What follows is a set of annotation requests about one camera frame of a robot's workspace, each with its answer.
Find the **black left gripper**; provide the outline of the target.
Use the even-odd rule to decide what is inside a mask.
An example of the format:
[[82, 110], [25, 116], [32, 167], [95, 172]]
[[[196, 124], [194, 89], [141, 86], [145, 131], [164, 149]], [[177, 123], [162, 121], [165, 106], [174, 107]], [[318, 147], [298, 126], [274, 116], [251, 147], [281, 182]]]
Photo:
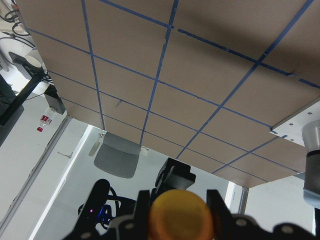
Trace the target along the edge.
[[[196, 175], [191, 173], [190, 165], [169, 157], [159, 170], [154, 185], [154, 194], [162, 194], [173, 189], [186, 190], [195, 181]], [[231, 240], [233, 217], [218, 190], [207, 190], [206, 204], [212, 216], [214, 239]], [[138, 193], [133, 212], [131, 234], [133, 240], [148, 239], [149, 211], [150, 191], [141, 190]]]

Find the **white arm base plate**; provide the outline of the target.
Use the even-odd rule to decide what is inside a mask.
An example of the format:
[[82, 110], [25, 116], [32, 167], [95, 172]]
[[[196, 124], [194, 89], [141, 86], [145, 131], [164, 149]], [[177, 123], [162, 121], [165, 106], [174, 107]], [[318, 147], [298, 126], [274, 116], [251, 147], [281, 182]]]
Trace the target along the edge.
[[270, 133], [301, 145], [308, 152], [320, 148], [320, 99], [316, 98], [274, 125]]

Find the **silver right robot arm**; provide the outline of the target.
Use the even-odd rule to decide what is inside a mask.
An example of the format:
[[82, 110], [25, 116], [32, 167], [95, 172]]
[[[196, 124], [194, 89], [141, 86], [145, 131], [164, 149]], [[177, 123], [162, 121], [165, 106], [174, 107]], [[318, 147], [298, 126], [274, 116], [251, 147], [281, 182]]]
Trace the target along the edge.
[[239, 210], [232, 214], [217, 190], [208, 190], [206, 203], [213, 223], [215, 240], [318, 240], [320, 238], [320, 121], [307, 123], [301, 131], [306, 148], [303, 199], [314, 207], [315, 235], [289, 222], [280, 223], [271, 232], [262, 229], [254, 218], [245, 215], [245, 200], [249, 189], [242, 189]]

